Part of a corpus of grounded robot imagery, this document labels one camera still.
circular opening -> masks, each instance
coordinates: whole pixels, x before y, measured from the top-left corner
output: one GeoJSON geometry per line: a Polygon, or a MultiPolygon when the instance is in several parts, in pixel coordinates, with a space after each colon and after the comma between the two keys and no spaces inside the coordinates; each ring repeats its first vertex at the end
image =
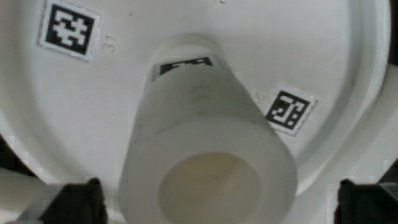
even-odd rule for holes
{"type": "Polygon", "coordinates": [[[159,206],[173,224],[241,223],[259,199],[257,174],[227,153],[189,157],[159,185],[159,206]]]}

white surface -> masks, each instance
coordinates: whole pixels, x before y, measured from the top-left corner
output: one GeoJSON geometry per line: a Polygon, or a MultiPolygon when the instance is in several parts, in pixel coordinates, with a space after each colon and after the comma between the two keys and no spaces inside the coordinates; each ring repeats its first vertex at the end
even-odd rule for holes
{"type": "Polygon", "coordinates": [[[0,7],[0,132],[42,180],[97,176],[115,192],[149,57],[170,36],[198,33],[223,50],[262,112],[278,87],[317,99],[296,137],[278,135],[303,192],[378,93],[387,1],[70,2],[102,18],[90,63],[38,47],[44,1],[1,0],[0,7]]]}
{"type": "Polygon", "coordinates": [[[37,178],[0,168],[0,223],[15,220],[44,188],[37,178]]]}
{"type": "Polygon", "coordinates": [[[296,197],[282,224],[332,224],[339,181],[374,183],[398,159],[398,67],[388,66],[376,104],[349,142],[321,172],[308,190],[296,197]]]}
{"type": "Polygon", "coordinates": [[[278,224],[294,161],[232,74],[173,69],[147,82],[136,114],[118,190],[127,223],[278,224]]]}

black object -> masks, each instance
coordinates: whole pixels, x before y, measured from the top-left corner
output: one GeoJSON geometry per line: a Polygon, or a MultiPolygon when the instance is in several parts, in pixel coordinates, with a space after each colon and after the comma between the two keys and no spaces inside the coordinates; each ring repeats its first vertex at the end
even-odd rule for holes
{"type": "Polygon", "coordinates": [[[6,142],[3,141],[1,136],[0,136],[0,167],[31,177],[35,177],[33,172],[30,171],[28,167],[24,166],[24,164],[10,150],[10,147],[6,145],[6,142]]]}
{"type": "Polygon", "coordinates": [[[44,224],[106,224],[99,180],[86,184],[67,184],[38,217],[44,224]]]}
{"type": "Polygon", "coordinates": [[[398,2],[390,3],[390,45],[388,45],[388,63],[398,65],[398,2]]]}
{"type": "Polygon", "coordinates": [[[340,181],[333,224],[398,224],[398,161],[376,184],[340,181]]]}
{"type": "Polygon", "coordinates": [[[159,75],[163,75],[172,69],[179,68],[184,65],[207,65],[213,67],[213,62],[209,57],[195,58],[186,61],[172,62],[159,65],[159,75]]]}

